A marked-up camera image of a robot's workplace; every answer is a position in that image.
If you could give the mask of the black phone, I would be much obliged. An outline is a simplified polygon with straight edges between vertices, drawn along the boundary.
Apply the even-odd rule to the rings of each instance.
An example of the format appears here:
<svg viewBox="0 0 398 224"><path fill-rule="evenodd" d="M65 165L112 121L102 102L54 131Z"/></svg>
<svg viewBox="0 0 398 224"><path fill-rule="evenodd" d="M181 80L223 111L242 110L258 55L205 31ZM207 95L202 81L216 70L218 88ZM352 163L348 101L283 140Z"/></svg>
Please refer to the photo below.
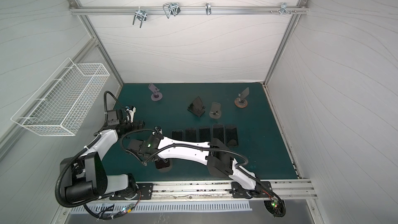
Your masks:
<svg viewBox="0 0 398 224"><path fill-rule="evenodd" d="M163 170L170 167L170 161L168 159L160 159L155 161L155 167L157 170Z"/></svg>
<svg viewBox="0 0 398 224"><path fill-rule="evenodd" d="M228 147L238 147L238 131L236 125L226 125L225 136L226 145Z"/></svg>
<svg viewBox="0 0 398 224"><path fill-rule="evenodd" d="M218 139L223 144L225 143L223 124L214 124L212 126L212 137Z"/></svg>
<svg viewBox="0 0 398 224"><path fill-rule="evenodd" d="M171 132L171 139L177 140L177 141L183 141L184 140L184 132L183 130L173 130Z"/></svg>

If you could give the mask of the black phone stand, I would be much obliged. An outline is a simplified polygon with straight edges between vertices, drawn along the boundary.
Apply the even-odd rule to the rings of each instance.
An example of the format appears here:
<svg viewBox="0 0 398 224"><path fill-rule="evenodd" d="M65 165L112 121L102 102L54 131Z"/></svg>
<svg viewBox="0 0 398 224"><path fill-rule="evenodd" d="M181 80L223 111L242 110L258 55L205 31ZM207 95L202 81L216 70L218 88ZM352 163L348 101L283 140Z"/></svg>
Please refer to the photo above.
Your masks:
<svg viewBox="0 0 398 224"><path fill-rule="evenodd" d="M190 143L198 142L198 135L196 128L186 128L185 129L185 141Z"/></svg>

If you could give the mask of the phone with pink case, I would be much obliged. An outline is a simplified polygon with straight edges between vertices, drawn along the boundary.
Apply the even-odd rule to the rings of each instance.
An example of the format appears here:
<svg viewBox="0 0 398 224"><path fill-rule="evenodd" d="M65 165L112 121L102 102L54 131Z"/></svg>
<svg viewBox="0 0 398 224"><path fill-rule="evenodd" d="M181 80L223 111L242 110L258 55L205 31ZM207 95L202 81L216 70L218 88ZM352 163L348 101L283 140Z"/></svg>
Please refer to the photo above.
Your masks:
<svg viewBox="0 0 398 224"><path fill-rule="evenodd" d="M200 127L199 128L199 140L200 142L210 142L211 141L211 130L210 127Z"/></svg>

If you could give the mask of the black folding stand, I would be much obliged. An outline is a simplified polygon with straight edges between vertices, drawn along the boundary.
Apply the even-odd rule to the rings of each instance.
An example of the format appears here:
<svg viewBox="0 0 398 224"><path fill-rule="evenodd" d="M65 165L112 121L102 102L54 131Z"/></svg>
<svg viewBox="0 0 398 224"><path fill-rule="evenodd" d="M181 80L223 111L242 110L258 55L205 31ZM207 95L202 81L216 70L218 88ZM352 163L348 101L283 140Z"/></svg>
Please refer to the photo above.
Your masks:
<svg viewBox="0 0 398 224"><path fill-rule="evenodd" d="M201 117L205 113L205 106L202 99L199 96L195 98L187 110L197 117Z"/></svg>

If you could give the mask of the wood ring phone stand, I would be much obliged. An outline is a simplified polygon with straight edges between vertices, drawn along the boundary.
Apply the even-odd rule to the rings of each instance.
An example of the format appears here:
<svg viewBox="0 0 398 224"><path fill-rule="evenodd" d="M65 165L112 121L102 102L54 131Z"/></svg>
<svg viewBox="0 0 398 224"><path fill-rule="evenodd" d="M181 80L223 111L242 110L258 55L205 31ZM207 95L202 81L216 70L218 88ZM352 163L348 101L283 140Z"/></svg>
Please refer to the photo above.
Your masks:
<svg viewBox="0 0 398 224"><path fill-rule="evenodd" d="M245 90L238 94L238 97L235 99L234 104L238 108L246 108L248 106L248 101L246 100L246 97L249 95L249 93L250 89L249 87L247 87Z"/></svg>

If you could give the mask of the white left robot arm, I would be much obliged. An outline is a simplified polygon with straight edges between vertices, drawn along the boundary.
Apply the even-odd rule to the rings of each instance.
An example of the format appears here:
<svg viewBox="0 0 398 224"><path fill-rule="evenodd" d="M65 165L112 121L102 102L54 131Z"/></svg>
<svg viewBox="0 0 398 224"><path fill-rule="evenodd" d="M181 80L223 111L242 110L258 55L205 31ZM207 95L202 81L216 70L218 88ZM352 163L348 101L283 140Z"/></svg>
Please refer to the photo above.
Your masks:
<svg viewBox="0 0 398 224"><path fill-rule="evenodd" d="M55 186L55 197L61 206L72 208L106 197L130 199L137 195L138 186L132 174L107 175L102 164L120 137L144 127L143 121L134 120L135 112L133 106L107 111L105 123L94 140L77 155L62 160Z"/></svg>

